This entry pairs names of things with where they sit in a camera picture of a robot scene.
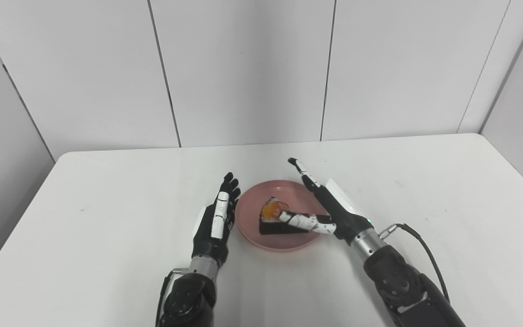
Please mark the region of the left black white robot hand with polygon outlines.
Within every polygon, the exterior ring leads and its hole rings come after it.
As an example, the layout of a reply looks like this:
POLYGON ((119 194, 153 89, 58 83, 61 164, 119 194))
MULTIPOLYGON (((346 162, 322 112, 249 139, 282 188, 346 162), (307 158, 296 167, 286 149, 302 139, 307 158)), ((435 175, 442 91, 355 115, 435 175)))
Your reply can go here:
POLYGON ((214 202, 201 214, 193 237, 192 257, 209 257, 222 267, 228 257, 228 238, 235 223, 235 209, 241 195, 239 180, 232 172, 224 176, 214 202))

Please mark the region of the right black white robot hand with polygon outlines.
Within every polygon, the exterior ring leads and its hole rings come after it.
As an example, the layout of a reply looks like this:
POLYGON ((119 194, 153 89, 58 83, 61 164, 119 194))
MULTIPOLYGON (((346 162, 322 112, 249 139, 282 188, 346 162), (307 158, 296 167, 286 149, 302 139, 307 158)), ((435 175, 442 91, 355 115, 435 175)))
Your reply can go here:
POLYGON ((332 234, 339 240, 347 242, 349 246, 355 239, 363 238, 368 232, 374 231, 374 226, 369 219, 351 209, 350 205, 340 197, 340 192, 333 189, 333 184, 329 188, 327 184, 319 183, 297 158, 290 157, 288 162, 296 168, 305 188, 325 209, 326 215, 284 210, 278 215, 280 221, 309 232, 332 234))

